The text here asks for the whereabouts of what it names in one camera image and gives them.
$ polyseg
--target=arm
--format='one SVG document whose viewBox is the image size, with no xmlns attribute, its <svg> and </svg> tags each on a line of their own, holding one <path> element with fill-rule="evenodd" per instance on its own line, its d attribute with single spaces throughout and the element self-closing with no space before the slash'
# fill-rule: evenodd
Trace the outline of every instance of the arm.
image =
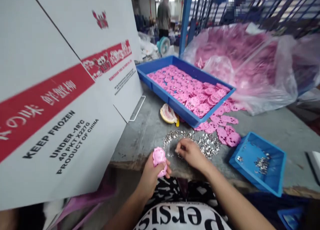
<svg viewBox="0 0 320 230">
<path fill-rule="evenodd" d="M 209 181 L 219 203 L 237 230 L 275 230 L 269 221 L 236 190 L 190 139 L 179 141 L 176 153 Z"/>
<path fill-rule="evenodd" d="M 170 177 L 170 162 L 167 160 L 166 178 Z M 152 153 L 150 154 L 144 167 L 141 179 L 136 190 L 128 198 L 120 211 L 110 219 L 105 225 L 105 230 L 132 230 L 137 224 L 143 208 L 147 201 L 152 197 L 154 189 L 157 186 L 158 174 L 164 169 L 165 163 L 160 163 L 153 167 Z"/>
</svg>

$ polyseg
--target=pile of pink plastic pieces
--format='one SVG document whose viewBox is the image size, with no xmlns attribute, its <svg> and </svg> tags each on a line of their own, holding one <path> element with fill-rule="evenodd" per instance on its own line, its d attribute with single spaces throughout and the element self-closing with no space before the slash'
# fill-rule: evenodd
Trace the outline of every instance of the pile of pink plastic pieces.
<svg viewBox="0 0 320 230">
<path fill-rule="evenodd" d="M 149 73 L 148 77 L 199 118 L 203 118 L 230 92 L 229 88 L 219 83 L 202 83 L 173 65 Z"/>
<path fill-rule="evenodd" d="M 213 134 L 217 131 L 220 142 L 230 147 L 236 147 L 241 141 L 241 136 L 235 131 L 235 129 L 227 125 L 238 124 L 238 119 L 223 115 L 225 112 L 239 111 L 240 109 L 235 106 L 235 102 L 232 99 L 228 99 L 224 102 L 211 116 L 211 122 L 201 123 L 198 127 L 194 128 L 195 131 L 205 131 L 208 134 Z"/>
<path fill-rule="evenodd" d="M 208 39 L 197 47 L 193 64 L 203 69 L 207 63 L 204 71 L 235 86 L 238 92 L 252 95 L 252 91 L 259 92 L 275 82 L 278 41 L 271 41 L 268 33 L 248 34 L 247 26 L 236 24 L 206 30 L 203 34 Z M 209 61 L 213 56 L 224 58 Z"/>
</svg>

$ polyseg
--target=crab logo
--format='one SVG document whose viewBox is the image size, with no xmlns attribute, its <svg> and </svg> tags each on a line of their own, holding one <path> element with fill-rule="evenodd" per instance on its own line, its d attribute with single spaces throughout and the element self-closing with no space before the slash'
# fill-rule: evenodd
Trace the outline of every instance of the crab logo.
<svg viewBox="0 0 320 230">
<path fill-rule="evenodd" d="M 105 53 L 98 59 L 94 59 L 93 62 L 98 66 L 101 73 L 106 73 L 111 68 L 108 53 Z"/>
<path fill-rule="evenodd" d="M 97 24 L 101 29 L 106 28 L 106 27 L 109 28 L 109 25 L 108 25 L 108 22 L 107 22 L 106 12 L 102 12 L 102 15 L 97 15 L 92 10 L 92 14 L 93 14 L 94 18 L 97 20 Z"/>
</svg>

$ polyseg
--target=white shirt with lettering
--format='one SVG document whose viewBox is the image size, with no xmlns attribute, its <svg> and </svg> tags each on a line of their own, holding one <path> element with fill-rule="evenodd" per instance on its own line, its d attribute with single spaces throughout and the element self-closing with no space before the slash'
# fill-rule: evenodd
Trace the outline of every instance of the white shirt with lettering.
<svg viewBox="0 0 320 230">
<path fill-rule="evenodd" d="M 211 207 L 197 202 L 160 203 L 151 208 L 134 230 L 231 230 Z"/>
</svg>

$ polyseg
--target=pile of silver metal parts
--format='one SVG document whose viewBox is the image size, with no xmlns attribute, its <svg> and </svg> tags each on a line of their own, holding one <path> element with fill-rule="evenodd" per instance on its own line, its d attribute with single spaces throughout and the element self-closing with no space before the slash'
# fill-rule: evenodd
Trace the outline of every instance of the pile of silver metal parts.
<svg viewBox="0 0 320 230">
<path fill-rule="evenodd" d="M 262 158 L 258 158 L 257 160 L 254 162 L 254 164 L 256 165 L 256 167 L 258 167 L 260 169 L 260 171 L 254 171 L 255 173 L 261 173 L 263 175 L 267 174 L 268 171 L 268 167 L 269 167 L 269 160 L 271 159 L 271 156 L 269 155 L 269 153 L 265 153 L 266 157 L 262 157 Z M 237 160 L 239 162 L 243 162 L 243 158 L 240 156 L 237 156 Z"/>
<path fill-rule="evenodd" d="M 221 147 L 219 139 L 213 134 L 203 133 L 200 137 L 197 138 L 195 136 L 195 131 L 186 132 L 175 129 L 173 131 L 170 131 L 163 140 L 162 148 L 169 157 L 172 157 L 174 155 L 174 152 L 167 149 L 168 144 L 174 139 L 180 140 L 181 138 L 190 138 L 192 141 L 197 143 L 200 147 L 201 152 L 209 160 L 211 160 L 213 155 L 218 154 Z"/>
<path fill-rule="evenodd" d="M 262 158 L 257 158 L 257 160 L 254 162 L 256 164 L 256 167 L 260 169 L 260 173 L 263 175 L 267 174 L 268 167 L 269 167 L 269 160 L 270 160 L 270 155 L 269 153 L 265 153 L 266 157 Z"/>
</svg>

